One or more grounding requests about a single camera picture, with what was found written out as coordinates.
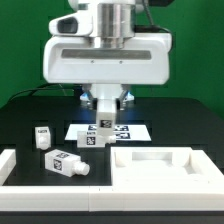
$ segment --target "green wall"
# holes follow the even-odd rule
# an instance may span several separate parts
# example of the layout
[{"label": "green wall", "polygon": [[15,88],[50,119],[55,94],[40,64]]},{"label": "green wall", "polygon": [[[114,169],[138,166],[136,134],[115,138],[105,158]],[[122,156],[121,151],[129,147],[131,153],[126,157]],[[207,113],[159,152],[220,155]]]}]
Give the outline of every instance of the green wall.
[{"label": "green wall", "polygon": [[[67,0],[1,0],[0,106],[14,93],[45,83],[42,55],[48,22],[71,12]],[[136,96],[190,97],[224,118],[224,1],[176,0],[153,8],[156,23],[173,31],[170,80],[134,86]],[[141,14],[138,24],[146,24]]]}]

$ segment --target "white block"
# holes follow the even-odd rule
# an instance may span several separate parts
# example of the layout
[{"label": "white block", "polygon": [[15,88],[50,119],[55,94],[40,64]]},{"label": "white block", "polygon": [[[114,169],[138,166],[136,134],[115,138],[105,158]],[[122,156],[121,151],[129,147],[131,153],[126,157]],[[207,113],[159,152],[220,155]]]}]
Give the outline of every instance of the white block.
[{"label": "white block", "polygon": [[46,150],[51,147],[51,134],[49,127],[36,127],[35,138],[37,149]]},{"label": "white block", "polygon": [[81,162],[80,156],[57,149],[45,154],[45,168],[68,177],[87,175],[90,170],[88,164]]},{"label": "white block", "polygon": [[98,99],[96,115],[97,135],[106,137],[114,135],[116,113],[115,100]]},{"label": "white block", "polygon": [[0,186],[4,184],[9,174],[16,165],[14,149],[5,149],[0,155]]}]

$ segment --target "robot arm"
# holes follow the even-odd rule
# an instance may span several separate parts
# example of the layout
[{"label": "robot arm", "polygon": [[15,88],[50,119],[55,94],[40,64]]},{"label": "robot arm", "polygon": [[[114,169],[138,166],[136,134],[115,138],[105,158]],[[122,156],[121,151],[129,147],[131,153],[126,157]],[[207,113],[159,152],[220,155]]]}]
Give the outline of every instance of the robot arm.
[{"label": "robot arm", "polygon": [[[86,10],[50,22],[53,37],[45,47],[44,77],[50,83],[83,84],[87,101],[97,102],[95,137],[104,146],[115,141],[117,101],[123,105],[129,85],[168,80],[172,37],[134,32],[135,9],[142,7],[138,0],[69,3],[75,9],[83,4]],[[84,145],[86,138],[79,136]]]}]

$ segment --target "black table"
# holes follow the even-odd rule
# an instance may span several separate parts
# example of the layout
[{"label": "black table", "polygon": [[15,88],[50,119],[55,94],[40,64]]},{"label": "black table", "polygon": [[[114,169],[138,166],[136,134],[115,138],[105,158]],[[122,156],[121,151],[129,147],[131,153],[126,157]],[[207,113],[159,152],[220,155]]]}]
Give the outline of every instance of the black table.
[{"label": "black table", "polygon": [[[18,97],[0,110],[0,153],[16,148],[17,165],[7,186],[109,186],[110,147],[77,149],[65,141],[70,124],[95,123],[95,111],[74,97]],[[112,146],[190,146],[202,149],[224,172],[224,121],[199,101],[186,98],[137,98],[119,111],[117,124],[145,124],[151,142],[117,142]],[[80,154],[91,171],[67,178],[44,168],[46,151],[36,149],[35,127],[49,126],[52,149]],[[224,223],[224,212],[0,212],[0,223]]]}]

